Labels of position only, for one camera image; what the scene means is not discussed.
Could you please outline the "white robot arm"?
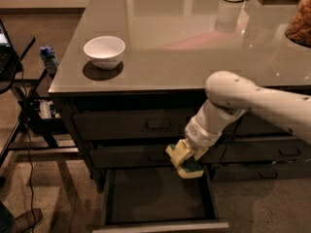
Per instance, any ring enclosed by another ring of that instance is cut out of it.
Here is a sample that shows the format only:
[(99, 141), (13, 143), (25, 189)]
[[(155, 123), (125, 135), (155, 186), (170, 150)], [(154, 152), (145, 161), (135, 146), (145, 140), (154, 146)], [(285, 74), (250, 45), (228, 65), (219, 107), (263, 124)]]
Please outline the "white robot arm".
[(187, 124), (185, 137), (166, 148), (183, 177), (201, 170), (197, 160), (215, 145), (227, 126), (247, 112), (311, 143), (308, 95), (261, 87), (228, 71), (212, 74), (205, 93), (207, 100)]

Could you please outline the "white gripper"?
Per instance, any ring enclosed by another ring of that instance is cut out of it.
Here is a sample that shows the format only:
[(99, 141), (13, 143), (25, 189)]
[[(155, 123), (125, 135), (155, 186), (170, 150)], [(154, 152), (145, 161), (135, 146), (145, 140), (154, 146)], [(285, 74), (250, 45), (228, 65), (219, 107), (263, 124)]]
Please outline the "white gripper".
[(169, 145), (165, 149), (176, 169), (193, 169), (195, 160), (200, 159), (215, 145), (221, 133), (211, 133), (204, 129), (193, 116), (185, 128), (185, 137), (186, 140), (179, 140), (176, 145)]

